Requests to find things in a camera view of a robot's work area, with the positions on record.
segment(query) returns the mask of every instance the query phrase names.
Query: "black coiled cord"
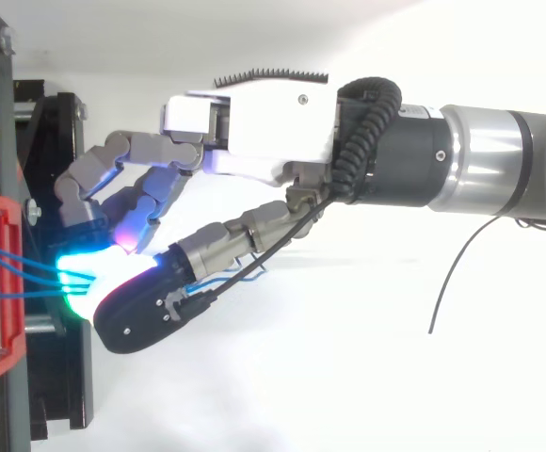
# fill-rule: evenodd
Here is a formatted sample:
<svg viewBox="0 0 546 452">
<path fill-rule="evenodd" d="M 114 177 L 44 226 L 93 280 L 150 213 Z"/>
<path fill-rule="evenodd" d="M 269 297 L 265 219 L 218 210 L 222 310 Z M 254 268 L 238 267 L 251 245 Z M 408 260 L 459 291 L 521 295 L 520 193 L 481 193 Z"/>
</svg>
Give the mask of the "black coiled cord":
<svg viewBox="0 0 546 452">
<path fill-rule="evenodd" d="M 394 82 L 368 77 L 340 88 L 338 97 L 364 101 L 372 99 L 369 112 L 337 154 L 331 167 L 331 197 L 338 201 L 352 202 L 360 172 L 370 155 L 376 151 L 379 138 L 398 112 L 402 96 Z"/>
</svg>

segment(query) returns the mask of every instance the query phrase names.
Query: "screw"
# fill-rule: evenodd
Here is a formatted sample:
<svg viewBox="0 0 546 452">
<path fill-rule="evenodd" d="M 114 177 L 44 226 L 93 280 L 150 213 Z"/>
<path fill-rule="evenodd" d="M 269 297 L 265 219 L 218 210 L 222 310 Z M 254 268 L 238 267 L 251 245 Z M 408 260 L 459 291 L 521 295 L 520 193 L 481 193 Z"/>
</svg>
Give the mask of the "screw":
<svg viewBox="0 0 546 452">
<path fill-rule="evenodd" d="M 26 201 L 26 220 L 28 221 L 28 224 L 35 226 L 41 215 L 42 211 L 40 210 L 40 207 L 37 206 L 35 200 L 31 198 Z"/>
<path fill-rule="evenodd" d="M 6 57 L 16 54 L 13 51 L 13 32 L 8 26 L 0 29 L 0 52 Z"/>
<path fill-rule="evenodd" d="M 86 121 L 88 118 L 88 110 L 87 110 L 87 104 L 83 104 L 82 102 L 80 104 L 76 105 L 76 118 L 79 121 Z"/>
</svg>

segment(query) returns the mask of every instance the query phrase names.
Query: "white background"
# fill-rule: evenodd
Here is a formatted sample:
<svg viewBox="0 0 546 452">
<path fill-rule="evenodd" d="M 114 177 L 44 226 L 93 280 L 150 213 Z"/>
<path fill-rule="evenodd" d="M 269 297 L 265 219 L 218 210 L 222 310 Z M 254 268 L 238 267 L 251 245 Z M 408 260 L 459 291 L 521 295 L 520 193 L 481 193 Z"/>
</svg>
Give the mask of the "white background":
<svg viewBox="0 0 546 452">
<path fill-rule="evenodd" d="M 87 146 L 155 132 L 170 95 L 253 66 L 387 76 L 409 104 L 546 113 L 546 0 L 0 0 L 0 13 L 16 75 L 88 104 Z M 151 250 L 282 196 L 200 175 Z M 33 450 L 546 451 L 546 234 L 508 219 L 482 233 L 426 334 L 485 220 L 332 206 L 260 281 L 160 344 L 117 356 L 95 337 L 95 419 L 51 423 Z"/>
</svg>

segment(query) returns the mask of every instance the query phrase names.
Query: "metal rod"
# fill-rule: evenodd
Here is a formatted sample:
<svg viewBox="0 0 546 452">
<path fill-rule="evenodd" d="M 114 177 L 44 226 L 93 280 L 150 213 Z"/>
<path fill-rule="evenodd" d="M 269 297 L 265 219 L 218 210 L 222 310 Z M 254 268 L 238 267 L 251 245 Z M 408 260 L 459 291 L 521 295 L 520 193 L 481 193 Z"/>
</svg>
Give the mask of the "metal rod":
<svg viewBox="0 0 546 452">
<path fill-rule="evenodd" d="M 13 105 L 13 115 L 16 121 L 30 121 L 35 110 L 34 102 L 16 102 Z"/>
<path fill-rule="evenodd" d="M 56 332 L 54 322 L 48 314 L 27 315 L 24 318 L 24 331 L 26 334 L 39 334 L 43 332 Z"/>
</svg>

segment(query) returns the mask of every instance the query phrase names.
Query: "serrated black strip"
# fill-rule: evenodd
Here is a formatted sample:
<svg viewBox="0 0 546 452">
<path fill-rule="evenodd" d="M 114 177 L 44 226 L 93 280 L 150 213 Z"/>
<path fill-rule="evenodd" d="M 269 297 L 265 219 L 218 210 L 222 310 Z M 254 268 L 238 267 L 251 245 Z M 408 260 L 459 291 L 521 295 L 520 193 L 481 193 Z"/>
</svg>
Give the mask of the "serrated black strip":
<svg viewBox="0 0 546 452">
<path fill-rule="evenodd" d="M 289 69 L 252 69 L 246 73 L 217 78 L 215 79 L 215 87 L 225 88 L 252 80 L 260 80 L 265 78 L 284 78 L 288 80 L 298 80 L 301 82 L 321 84 L 328 83 L 328 75 L 326 73 L 305 73 L 290 71 Z"/>
</svg>

